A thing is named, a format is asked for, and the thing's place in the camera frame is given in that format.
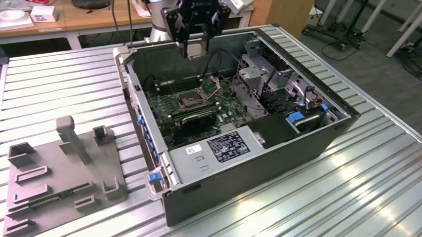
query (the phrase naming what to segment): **wire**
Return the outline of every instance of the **wire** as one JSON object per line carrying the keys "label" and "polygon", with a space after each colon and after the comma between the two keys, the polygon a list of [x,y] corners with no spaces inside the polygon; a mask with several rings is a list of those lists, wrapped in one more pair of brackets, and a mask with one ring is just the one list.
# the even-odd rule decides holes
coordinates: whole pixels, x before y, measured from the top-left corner
{"label": "wire", "polygon": [[341,11],[343,10],[346,2],[347,2],[347,0],[343,1],[341,8],[338,9],[338,12],[337,12],[335,17],[334,17],[335,20],[337,20],[338,15],[341,14]]}
{"label": "wire", "polygon": [[271,72],[271,74],[270,74],[270,77],[269,77],[269,79],[266,80],[266,82],[265,82],[265,84],[263,84],[262,93],[263,93],[263,91],[265,91],[265,88],[266,88],[267,85],[270,84],[270,81],[271,81],[271,79],[273,79],[273,77],[274,77],[274,75],[275,75],[275,72],[277,72],[277,67],[274,67],[273,72]]}
{"label": "wire", "polygon": [[357,51],[354,51],[351,54],[349,54],[345,58],[331,58],[326,53],[325,53],[325,48],[327,48],[329,46],[334,45],[337,42],[329,43],[325,47],[322,47],[321,49],[321,53],[331,60],[334,61],[345,61],[347,58],[350,58],[351,55],[354,55],[361,49],[358,48]]}
{"label": "wire", "polygon": [[403,69],[407,71],[407,73],[409,73],[410,75],[413,75],[418,80],[422,80],[422,78],[419,78],[418,75],[415,75],[415,74],[406,68],[406,65],[405,65],[403,60],[401,60],[401,62],[402,62],[402,67],[403,67]]}
{"label": "wire", "polygon": [[216,49],[216,51],[212,52],[212,54],[211,54],[211,56],[210,56],[210,58],[208,58],[208,61],[207,61],[207,64],[206,64],[206,68],[204,68],[204,71],[203,71],[203,76],[204,76],[204,75],[207,74],[207,72],[208,72],[208,67],[210,67],[211,59],[212,59],[214,55],[216,55],[216,53],[219,53],[219,52],[227,53],[227,54],[234,58],[234,60],[237,60],[237,62],[245,66],[245,64],[241,62],[241,60],[238,59],[238,57],[237,57],[231,52],[229,52],[229,51],[227,51],[226,49],[223,49],[223,48],[219,48],[219,49]]}
{"label": "wire", "polygon": [[92,39],[94,39],[94,38],[99,37],[99,35],[100,35],[100,33],[98,33],[98,34],[96,34],[95,36],[92,36],[92,37],[91,37],[91,36],[86,36],[86,37],[88,37],[88,38],[92,38]]}
{"label": "wire", "polygon": [[315,0],[315,3],[314,3],[314,7],[315,7],[317,18],[318,18],[317,27],[322,28],[321,18],[319,18],[318,11],[317,11],[317,0]]}
{"label": "wire", "polygon": [[106,45],[108,45],[108,44],[110,44],[111,39],[112,39],[112,36],[114,36],[114,32],[111,32],[111,36],[110,36],[110,39],[108,39],[108,41],[107,41],[107,43],[106,43],[106,44],[103,44],[103,43],[99,43],[99,42],[94,41],[94,40],[92,40],[92,39],[90,39],[90,37],[87,37],[87,36],[83,36],[83,37],[86,38],[86,40],[87,40],[87,41],[90,41],[90,42],[92,42],[92,43],[95,43],[95,44],[98,44],[98,45],[100,45],[100,46],[106,46]]}
{"label": "wire", "polygon": [[150,10],[150,7],[148,7],[148,4],[147,4],[147,3],[146,3],[146,6],[147,6],[148,13],[150,13],[150,15],[152,16],[152,13],[151,13],[151,10]]}
{"label": "wire", "polygon": [[254,109],[254,110],[263,110],[263,111],[267,111],[267,109],[257,109],[257,108],[254,108],[254,107],[251,107],[251,106],[247,106],[247,105],[245,105],[246,107],[249,107],[249,108],[251,108],[251,109]]}
{"label": "wire", "polygon": [[[407,55],[406,52],[402,51],[402,53],[403,53],[403,55],[407,57],[407,59],[411,61],[411,63],[417,66],[417,68],[418,68],[418,70],[419,70],[419,72],[421,72],[421,71],[422,71],[422,70],[421,70],[421,67],[418,66],[418,64],[415,63],[415,61],[411,59],[411,57]],[[414,72],[411,72],[411,71],[407,69],[406,64],[405,64],[405,60],[401,60],[401,63],[402,63],[402,67],[403,67],[403,69],[406,70],[406,72],[407,72],[410,75],[413,75],[418,80],[422,80],[422,78],[419,78],[419,76],[418,76]]]}
{"label": "wire", "polygon": [[114,20],[114,26],[116,27],[116,32],[118,32],[118,35],[119,35],[119,38],[122,40],[122,43],[123,45],[126,44],[124,40],[123,40],[123,37],[122,37],[122,34],[120,34],[120,31],[119,31],[119,27],[118,27],[118,21],[116,21],[116,15],[114,13],[114,2],[115,0],[111,0],[111,15],[112,15],[112,20]]}
{"label": "wire", "polygon": [[130,36],[131,36],[131,45],[134,42],[134,35],[132,35],[132,15],[131,15],[131,3],[130,0],[126,0],[127,2],[127,13],[130,15]]}
{"label": "wire", "polygon": [[419,65],[417,64],[417,62],[411,59],[411,57],[406,54],[406,57],[409,58],[409,60],[411,61],[411,63],[415,65],[415,67],[418,68],[419,72],[422,72],[422,68],[419,67]]}

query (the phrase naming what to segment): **floor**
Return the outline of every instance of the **floor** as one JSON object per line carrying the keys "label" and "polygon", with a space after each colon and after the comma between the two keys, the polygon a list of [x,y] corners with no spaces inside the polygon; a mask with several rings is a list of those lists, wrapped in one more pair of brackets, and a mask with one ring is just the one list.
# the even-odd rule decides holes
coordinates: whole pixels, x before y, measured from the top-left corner
{"label": "floor", "polygon": [[[337,1],[331,14],[339,10],[343,1]],[[317,6],[326,8],[329,0],[317,0]],[[351,21],[359,3],[354,2],[345,19],[346,25]],[[370,17],[373,10],[366,8],[357,28],[361,29]],[[410,68],[409,59],[401,56],[401,53],[390,59],[385,55],[401,37],[397,32],[401,23],[395,22],[383,15],[377,18],[373,27],[366,33],[367,43],[361,50],[343,61],[329,59],[321,53],[321,49],[334,39],[317,32],[307,36],[302,35],[303,44],[334,66],[334,68],[363,89],[363,91],[419,132],[422,133],[422,81],[418,80],[403,69],[401,60],[405,61],[406,67]],[[421,36],[414,32],[410,41]],[[331,58],[345,58],[354,48],[347,48],[341,52],[337,48],[329,46],[325,53]],[[422,56],[415,57],[415,61],[422,65]]]}

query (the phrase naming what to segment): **aluminum extrusion table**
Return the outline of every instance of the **aluminum extrusion table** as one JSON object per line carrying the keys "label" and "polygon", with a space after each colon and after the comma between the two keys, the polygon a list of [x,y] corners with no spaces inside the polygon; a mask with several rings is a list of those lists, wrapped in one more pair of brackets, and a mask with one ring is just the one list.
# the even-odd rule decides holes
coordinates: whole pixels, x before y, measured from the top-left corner
{"label": "aluminum extrusion table", "polygon": [[78,133],[98,125],[116,135],[128,200],[40,236],[418,236],[422,234],[422,137],[278,27],[265,32],[362,113],[323,154],[167,227],[143,184],[146,162],[119,88],[114,46],[12,58],[3,66],[0,228],[11,144],[59,139],[54,119],[72,115]]}

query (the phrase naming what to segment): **motherboard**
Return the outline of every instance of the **motherboard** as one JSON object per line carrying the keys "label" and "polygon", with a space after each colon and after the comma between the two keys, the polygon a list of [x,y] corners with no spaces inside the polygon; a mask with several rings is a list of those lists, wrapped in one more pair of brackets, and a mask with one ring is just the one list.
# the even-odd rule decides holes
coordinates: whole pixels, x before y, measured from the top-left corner
{"label": "motherboard", "polygon": [[208,76],[184,85],[162,82],[147,92],[170,150],[229,132],[253,120],[237,98],[231,80]]}

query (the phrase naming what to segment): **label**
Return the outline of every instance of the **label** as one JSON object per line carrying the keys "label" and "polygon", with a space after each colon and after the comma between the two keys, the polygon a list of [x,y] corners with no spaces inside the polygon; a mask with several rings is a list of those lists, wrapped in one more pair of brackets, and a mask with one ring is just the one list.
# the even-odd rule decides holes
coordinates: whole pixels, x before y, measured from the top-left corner
{"label": "label", "polygon": [[39,32],[63,31],[62,28],[40,29]]}
{"label": "label", "polygon": [[191,147],[188,147],[187,149],[186,149],[186,152],[187,152],[187,154],[190,155],[190,154],[194,154],[194,153],[196,153],[196,152],[200,152],[203,149],[200,148],[200,145],[198,144],[198,145],[194,145],[194,146],[191,146]]}
{"label": "label", "polygon": [[229,133],[207,142],[219,162],[226,162],[251,151],[238,132]]}

